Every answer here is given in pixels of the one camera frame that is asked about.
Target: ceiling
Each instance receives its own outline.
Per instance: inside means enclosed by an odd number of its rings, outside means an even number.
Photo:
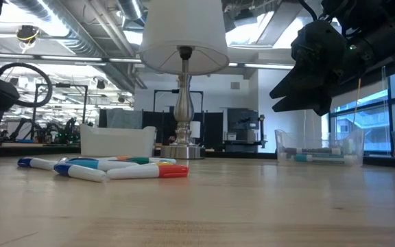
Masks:
[[[105,56],[110,57],[128,57],[122,49],[111,39],[108,32],[100,25],[99,20],[95,18],[93,12],[85,6],[83,0],[55,0],[60,1],[63,10],[67,11],[69,16],[72,16],[78,24],[78,32],[86,32],[93,43],[95,43],[99,50],[104,52]],[[130,46],[133,51],[138,50],[138,43],[141,41],[141,34],[143,27],[134,22],[125,23],[122,26],[122,19],[117,14],[119,11],[115,0],[99,0],[103,7],[107,10],[109,17],[112,19],[114,24],[122,30],[125,30],[124,35],[127,40],[131,42]],[[254,22],[250,25],[242,25],[227,33],[228,37],[233,40],[229,44],[229,57],[231,62],[269,62],[269,63],[280,63],[280,64],[293,64],[293,60],[290,57],[290,43],[296,37],[298,30],[310,21],[310,16],[307,11],[303,10],[300,4],[296,0],[223,0],[224,11],[230,15],[230,18],[235,18],[241,9],[250,8],[254,14],[252,18]],[[143,5],[148,8],[150,12],[150,1],[142,0]],[[321,12],[320,0],[310,0],[307,3],[317,12]],[[16,32],[22,25],[38,25],[38,19],[33,14],[26,14],[24,11],[18,9],[14,5],[4,4],[3,14],[0,17],[0,53],[9,54],[41,54],[41,55],[60,55],[60,56],[74,56],[75,54],[62,45],[65,37],[56,38],[48,33],[42,31],[34,46],[28,49],[23,49],[25,44],[20,44],[16,38]],[[248,36],[246,43],[242,43],[242,36]],[[44,61],[32,61],[36,66],[40,67],[43,71],[51,76],[51,79],[55,82],[64,82],[72,85],[87,85],[88,94],[92,95],[88,97],[89,108],[95,111],[97,108],[101,108],[102,105],[116,104],[118,95],[126,95],[125,104],[121,104],[120,107],[132,108],[134,88],[141,87],[135,85],[136,82],[131,83],[131,88],[124,90],[123,81],[121,78],[117,79],[116,75],[112,76],[105,73],[102,67],[90,66],[89,64],[75,64],[74,62],[53,62],[54,64],[46,64],[50,62]],[[123,64],[115,65],[122,74],[128,74],[128,67]],[[161,84],[155,83],[155,81],[162,82],[163,80],[172,81],[172,76],[156,75],[152,70],[145,68],[144,66],[138,66],[136,68],[137,73],[145,87],[153,89],[154,87],[161,86]],[[235,78],[236,81],[242,83],[248,83],[250,75],[252,75],[254,69],[236,69],[227,68],[220,71],[219,74],[238,76]],[[25,100],[31,100],[31,93],[34,92],[35,81],[37,76],[23,69],[14,69],[13,71],[6,72],[4,74],[7,79],[19,78],[20,82],[24,82],[19,85],[19,91],[26,92],[23,97]],[[96,87],[96,81],[105,80],[106,88],[99,90]],[[234,78],[228,78],[227,84],[230,84]],[[62,112],[60,109],[55,109],[56,104],[68,103],[70,105],[80,104],[83,102],[82,96],[76,96],[80,92],[76,88],[69,89],[56,89],[56,95],[58,97],[53,98],[50,106],[44,107],[41,110],[55,112]],[[104,94],[105,97],[99,97],[99,94]],[[81,116],[79,111],[76,113],[72,110],[64,111],[71,115],[67,115],[64,119],[69,116],[76,114],[78,117]],[[13,113],[22,112],[24,116],[29,117],[29,112],[22,111],[20,108],[14,108]],[[94,120],[97,115],[93,114],[89,117],[89,120]]]

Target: wooden table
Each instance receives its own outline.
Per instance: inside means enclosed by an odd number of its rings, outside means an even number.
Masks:
[[[101,184],[16,160],[0,158],[3,247],[395,246],[395,169],[208,158]]]

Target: ceiling duct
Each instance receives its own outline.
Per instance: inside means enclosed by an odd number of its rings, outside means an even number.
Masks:
[[[116,0],[121,14],[129,21],[137,21],[144,14],[140,0]]]
[[[59,40],[59,43],[67,47],[77,56],[88,57],[105,57],[106,52],[93,40],[88,32],[80,25],[77,19],[62,5],[60,1],[56,0],[6,0],[14,4],[19,9],[33,14],[42,22],[49,24],[47,33],[52,29],[62,28],[67,29],[65,38],[68,40]],[[96,67],[108,75],[114,84],[121,90],[134,92],[134,85],[132,78],[120,72],[116,66],[106,64],[106,66]]]

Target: table lamp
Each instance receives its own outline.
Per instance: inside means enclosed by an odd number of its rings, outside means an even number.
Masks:
[[[190,141],[194,109],[190,96],[192,75],[206,75],[229,64],[222,3],[217,0],[155,0],[140,46],[147,67],[179,75],[174,116],[176,141],[163,146],[165,158],[201,158],[201,148]]]

